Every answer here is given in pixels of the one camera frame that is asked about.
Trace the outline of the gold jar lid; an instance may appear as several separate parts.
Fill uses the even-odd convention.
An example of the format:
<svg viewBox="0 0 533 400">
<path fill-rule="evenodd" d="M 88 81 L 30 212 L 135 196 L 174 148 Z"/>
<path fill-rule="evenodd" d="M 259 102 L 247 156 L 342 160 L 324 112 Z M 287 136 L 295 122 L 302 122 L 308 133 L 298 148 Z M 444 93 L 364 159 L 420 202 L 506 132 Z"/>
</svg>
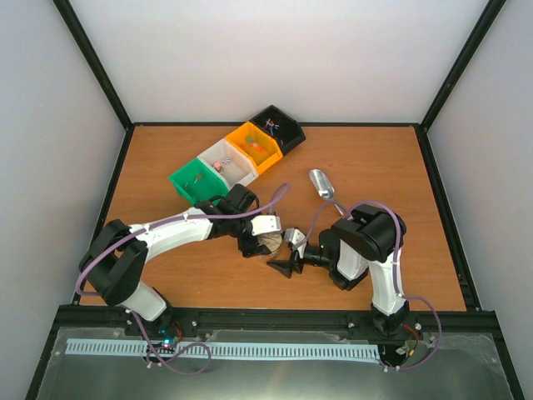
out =
<svg viewBox="0 0 533 400">
<path fill-rule="evenodd" d="M 257 237 L 261 245 L 266 246 L 270 254 L 277 253 L 282 245 L 283 238 L 280 233 L 264 233 Z"/>
</svg>

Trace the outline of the white plastic bin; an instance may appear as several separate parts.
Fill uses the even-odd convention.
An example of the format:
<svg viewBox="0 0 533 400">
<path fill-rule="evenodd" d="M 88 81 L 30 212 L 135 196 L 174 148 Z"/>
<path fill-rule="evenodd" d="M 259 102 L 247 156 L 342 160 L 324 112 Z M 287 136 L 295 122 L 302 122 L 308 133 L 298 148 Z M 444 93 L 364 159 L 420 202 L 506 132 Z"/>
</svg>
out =
<svg viewBox="0 0 533 400">
<path fill-rule="evenodd" d="M 225 138 L 211 145 L 198 156 L 232 188 L 236 184 L 247 187 L 258 178 L 252 161 Z"/>
</svg>

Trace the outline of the metal scoop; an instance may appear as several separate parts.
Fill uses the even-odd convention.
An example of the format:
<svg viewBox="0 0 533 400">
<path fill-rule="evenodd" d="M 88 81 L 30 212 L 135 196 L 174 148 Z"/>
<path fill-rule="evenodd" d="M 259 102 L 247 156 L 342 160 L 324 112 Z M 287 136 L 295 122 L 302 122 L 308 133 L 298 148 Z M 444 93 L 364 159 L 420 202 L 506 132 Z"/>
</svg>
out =
<svg viewBox="0 0 533 400">
<path fill-rule="evenodd" d="M 336 201 L 335 188 L 328 176 L 322 170 L 315 168 L 309 172 L 309 178 L 319 197 L 333 204 L 336 210 L 343 215 L 345 213 L 344 208 Z"/>
</svg>

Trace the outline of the green plastic bin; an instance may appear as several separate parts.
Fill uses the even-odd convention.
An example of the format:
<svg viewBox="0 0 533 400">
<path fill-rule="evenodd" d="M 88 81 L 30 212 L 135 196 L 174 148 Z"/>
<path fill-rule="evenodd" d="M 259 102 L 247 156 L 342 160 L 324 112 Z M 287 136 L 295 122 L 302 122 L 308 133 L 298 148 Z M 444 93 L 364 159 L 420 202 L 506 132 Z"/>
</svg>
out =
<svg viewBox="0 0 533 400">
<path fill-rule="evenodd" d="M 168 179 L 177 193 L 191 205 L 215 196 L 226 196 L 229 192 L 222 176 L 198 157 L 173 172 Z"/>
</svg>

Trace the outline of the yellow plastic bin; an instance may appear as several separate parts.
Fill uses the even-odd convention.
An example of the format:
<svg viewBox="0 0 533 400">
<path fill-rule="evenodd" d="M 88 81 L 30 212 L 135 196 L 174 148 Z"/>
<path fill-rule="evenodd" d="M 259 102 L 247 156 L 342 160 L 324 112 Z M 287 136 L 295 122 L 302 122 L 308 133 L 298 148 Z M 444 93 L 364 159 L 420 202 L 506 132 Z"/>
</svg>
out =
<svg viewBox="0 0 533 400">
<path fill-rule="evenodd" d="M 283 158 L 276 140 L 252 122 L 245 122 L 225 139 L 252 163 L 258 175 Z"/>
</svg>

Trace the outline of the black plastic bin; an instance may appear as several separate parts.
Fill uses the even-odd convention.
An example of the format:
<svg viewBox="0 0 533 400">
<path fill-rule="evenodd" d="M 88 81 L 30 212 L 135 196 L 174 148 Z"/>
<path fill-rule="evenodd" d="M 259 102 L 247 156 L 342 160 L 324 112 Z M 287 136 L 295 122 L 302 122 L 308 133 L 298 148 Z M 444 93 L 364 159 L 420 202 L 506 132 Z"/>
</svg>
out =
<svg viewBox="0 0 533 400">
<path fill-rule="evenodd" d="M 252 117 L 250 122 L 273 138 L 284 156 L 306 140 L 300 124 L 274 105 Z"/>
</svg>

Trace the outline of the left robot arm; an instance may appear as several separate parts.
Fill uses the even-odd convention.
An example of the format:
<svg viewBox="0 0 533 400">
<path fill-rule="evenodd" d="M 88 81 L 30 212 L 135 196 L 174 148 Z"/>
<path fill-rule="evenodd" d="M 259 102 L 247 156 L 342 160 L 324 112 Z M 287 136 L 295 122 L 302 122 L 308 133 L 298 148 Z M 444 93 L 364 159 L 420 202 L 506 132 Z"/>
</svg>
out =
<svg viewBox="0 0 533 400">
<path fill-rule="evenodd" d="M 266 255 L 269 249 L 252 233 L 252 215 L 257 195 L 237 184 L 224 196 L 215 196 L 185 212 L 147 225 L 109 222 L 79 264 L 82 280 L 88 281 L 109 306 L 122 306 L 135 312 L 147 329 L 161 336 L 172 329 L 169 302 L 141 281 L 142 270 L 153 258 L 180 246 L 229 236 L 237 240 L 244 258 Z"/>
</svg>

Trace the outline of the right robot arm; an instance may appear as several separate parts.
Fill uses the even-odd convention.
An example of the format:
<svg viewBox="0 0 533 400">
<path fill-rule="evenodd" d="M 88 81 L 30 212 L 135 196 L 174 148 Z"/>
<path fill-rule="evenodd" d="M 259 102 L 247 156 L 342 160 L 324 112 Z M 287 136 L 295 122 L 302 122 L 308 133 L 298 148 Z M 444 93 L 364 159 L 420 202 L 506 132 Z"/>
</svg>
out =
<svg viewBox="0 0 533 400">
<path fill-rule="evenodd" d="M 302 273 L 306 265 L 324 268 L 335 285 L 346 291 L 369 277 L 372 323 L 378 335 L 390 338 L 409 314 L 401 283 L 405 233 L 404 221 L 390 209 L 362 203 L 321 231 L 317 244 L 309 243 L 297 228 L 286 230 L 290 257 L 267 264 L 288 278 Z"/>
</svg>

